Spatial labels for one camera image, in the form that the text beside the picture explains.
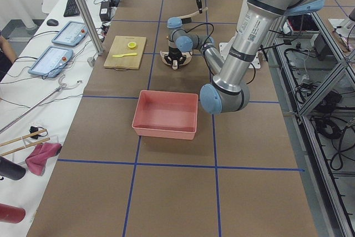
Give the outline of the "black keyboard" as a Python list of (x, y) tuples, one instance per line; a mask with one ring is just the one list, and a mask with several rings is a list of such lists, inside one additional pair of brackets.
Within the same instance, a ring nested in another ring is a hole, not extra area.
[(80, 15), (80, 11), (79, 11), (79, 8), (78, 8), (75, 0), (67, 0), (63, 16), (64, 17), (74, 17), (74, 16), (79, 16), (79, 15)]

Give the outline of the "beige hand brush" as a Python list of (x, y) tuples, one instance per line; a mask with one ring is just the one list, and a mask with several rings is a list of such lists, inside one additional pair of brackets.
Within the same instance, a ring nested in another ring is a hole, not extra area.
[(187, 15), (183, 15), (183, 16), (178, 16), (178, 18), (180, 18), (182, 20), (183, 24), (187, 24), (187, 23), (191, 23), (192, 22), (192, 17), (203, 14), (204, 12), (206, 12), (209, 8), (205, 7), (202, 10), (197, 10), (196, 12), (187, 14)]

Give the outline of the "blue teach pendant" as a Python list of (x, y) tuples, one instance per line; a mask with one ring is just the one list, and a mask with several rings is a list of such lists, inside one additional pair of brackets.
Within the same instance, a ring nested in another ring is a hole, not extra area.
[(69, 21), (52, 39), (53, 44), (66, 47), (77, 46), (87, 35), (85, 23)]
[(33, 63), (28, 73), (43, 78), (54, 78), (69, 63), (72, 56), (72, 49), (49, 46)]

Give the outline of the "black bottle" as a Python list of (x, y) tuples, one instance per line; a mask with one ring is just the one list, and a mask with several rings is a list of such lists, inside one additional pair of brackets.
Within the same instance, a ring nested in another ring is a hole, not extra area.
[(4, 157), (1, 157), (0, 175), (11, 180), (20, 180), (26, 174), (26, 169)]

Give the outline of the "far blue teach pendant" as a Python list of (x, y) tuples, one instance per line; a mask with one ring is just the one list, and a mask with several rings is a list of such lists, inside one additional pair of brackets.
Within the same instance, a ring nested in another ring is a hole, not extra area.
[(66, 47), (77, 46), (87, 35), (85, 23), (69, 21), (52, 39), (53, 44)]

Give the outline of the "pink plastic bin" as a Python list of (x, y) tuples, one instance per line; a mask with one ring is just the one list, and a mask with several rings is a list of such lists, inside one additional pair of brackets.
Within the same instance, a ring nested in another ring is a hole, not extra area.
[(197, 114), (197, 94), (142, 90), (132, 128), (140, 136), (192, 140)]

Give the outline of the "red bottle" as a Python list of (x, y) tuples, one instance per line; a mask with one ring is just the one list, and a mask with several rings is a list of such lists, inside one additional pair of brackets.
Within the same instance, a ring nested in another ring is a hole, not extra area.
[(26, 211), (23, 208), (6, 204), (1, 204), (0, 212), (1, 222), (12, 224), (21, 222), (26, 215)]

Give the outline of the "pink cloth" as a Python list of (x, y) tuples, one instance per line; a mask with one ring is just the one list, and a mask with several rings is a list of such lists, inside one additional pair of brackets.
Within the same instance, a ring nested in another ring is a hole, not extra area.
[(34, 151), (25, 159), (25, 163), (31, 173), (42, 176), (49, 158), (60, 153), (62, 145), (60, 143), (43, 143), (35, 146)]

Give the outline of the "wooden chopstick pair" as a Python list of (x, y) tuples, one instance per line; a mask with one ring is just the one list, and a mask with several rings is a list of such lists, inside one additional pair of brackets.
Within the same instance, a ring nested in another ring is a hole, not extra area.
[(1, 156), (5, 157), (6, 155), (13, 154), (23, 149), (35, 147), (49, 140), (48, 131), (43, 128), (36, 132), (1, 143)]

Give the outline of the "toy lemon slice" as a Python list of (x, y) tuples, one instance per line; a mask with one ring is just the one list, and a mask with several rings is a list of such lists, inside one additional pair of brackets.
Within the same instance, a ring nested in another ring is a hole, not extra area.
[(136, 48), (136, 46), (137, 46), (137, 43), (136, 43), (136, 42), (129, 42), (129, 43), (127, 44), (127, 47), (130, 48), (130, 49), (134, 49), (134, 48)]

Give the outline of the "near blue teach pendant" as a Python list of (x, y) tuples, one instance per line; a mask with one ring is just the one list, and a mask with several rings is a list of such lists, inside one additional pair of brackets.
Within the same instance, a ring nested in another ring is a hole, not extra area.
[(28, 73), (43, 78), (54, 78), (69, 63), (72, 56), (72, 49), (49, 46), (33, 63)]

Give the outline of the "black computer mouse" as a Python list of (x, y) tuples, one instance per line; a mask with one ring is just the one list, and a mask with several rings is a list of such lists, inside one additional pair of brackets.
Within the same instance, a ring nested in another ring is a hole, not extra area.
[(59, 22), (55, 19), (49, 19), (46, 21), (46, 24), (48, 26), (58, 26), (59, 25)]

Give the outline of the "black power adapter box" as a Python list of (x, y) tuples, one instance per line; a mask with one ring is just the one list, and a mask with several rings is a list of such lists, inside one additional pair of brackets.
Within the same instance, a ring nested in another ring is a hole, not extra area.
[(102, 1), (100, 3), (99, 17), (102, 22), (109, 22), (114, 16), (116, 7), (111, 6), (109, 1)]

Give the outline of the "yellow plastic knife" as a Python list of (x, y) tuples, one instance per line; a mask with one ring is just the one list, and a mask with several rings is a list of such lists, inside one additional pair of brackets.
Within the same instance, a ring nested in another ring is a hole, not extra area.
[(137, 56), (138, 54), (136, 52), (133, 53), (124, 53), (124, 54), (114, 54), (112, 55), (113, 58), (122, 58), (122, 57), (133, 57)]

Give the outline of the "aluminium frame post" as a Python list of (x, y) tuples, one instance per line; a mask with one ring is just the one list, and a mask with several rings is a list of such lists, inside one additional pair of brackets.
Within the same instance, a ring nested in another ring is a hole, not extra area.
[(92, 43), (94, 44), (94, 48), (95, 48), (97, 54), (100, 56), (103, 53), (103, 45), (98, 37), (93, 19), (90, 14), (90, 10), (86, 4), (86, 1), (85, 0), (75, 0), (75, 2), (79, 8), (81, 17), (88, 28), (88, 33), (89, 33)]

